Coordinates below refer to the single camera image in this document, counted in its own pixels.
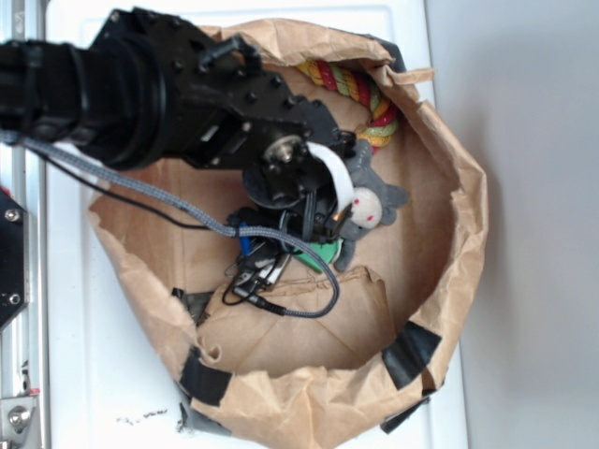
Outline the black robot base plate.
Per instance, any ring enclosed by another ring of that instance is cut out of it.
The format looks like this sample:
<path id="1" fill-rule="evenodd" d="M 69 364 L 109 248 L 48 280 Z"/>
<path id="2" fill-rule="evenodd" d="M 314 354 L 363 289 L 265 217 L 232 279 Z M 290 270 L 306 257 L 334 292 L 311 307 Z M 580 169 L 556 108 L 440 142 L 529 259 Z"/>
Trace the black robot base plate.
<path id="1" fill-rule="evenodd" d="M 27 211 L 1 187 L 1 331 L 26 305 Z"/>

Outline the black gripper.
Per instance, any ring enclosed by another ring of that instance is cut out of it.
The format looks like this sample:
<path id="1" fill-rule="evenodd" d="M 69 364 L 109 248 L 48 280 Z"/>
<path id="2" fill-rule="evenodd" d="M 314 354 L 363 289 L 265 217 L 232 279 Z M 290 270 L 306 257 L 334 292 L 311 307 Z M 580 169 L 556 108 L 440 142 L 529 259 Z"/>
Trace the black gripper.
<path id="1" fill-rule="evenodd" d="M 293 233 L 333 242 L 351 216 L 345 160 L 354 154 L 356 135 L 340 129 L 320 100 L 287 98 L 284 111 L 300 115 L 299 128 L 278 132 L 258 148 L 257 166 L 242 172 L 243 186 L 264 214 L 291 214 Z"/>

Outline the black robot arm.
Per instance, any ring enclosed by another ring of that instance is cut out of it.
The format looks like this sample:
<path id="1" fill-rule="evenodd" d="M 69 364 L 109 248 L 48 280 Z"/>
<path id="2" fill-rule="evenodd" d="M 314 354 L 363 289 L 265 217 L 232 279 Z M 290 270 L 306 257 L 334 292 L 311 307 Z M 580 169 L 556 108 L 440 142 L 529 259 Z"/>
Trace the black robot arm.
<path id="1" fill-rule="evenodd" d="M 293 94 L 241 36 L 216 41 L 179 17 L 115 10 L 88 49 L 42 41 L 1 47 L 1 137 L 67 142 L 114 170 L 163 159 L 239 170 L 269 217 L 339 237 L 352 202 L 354 135 Z"/>

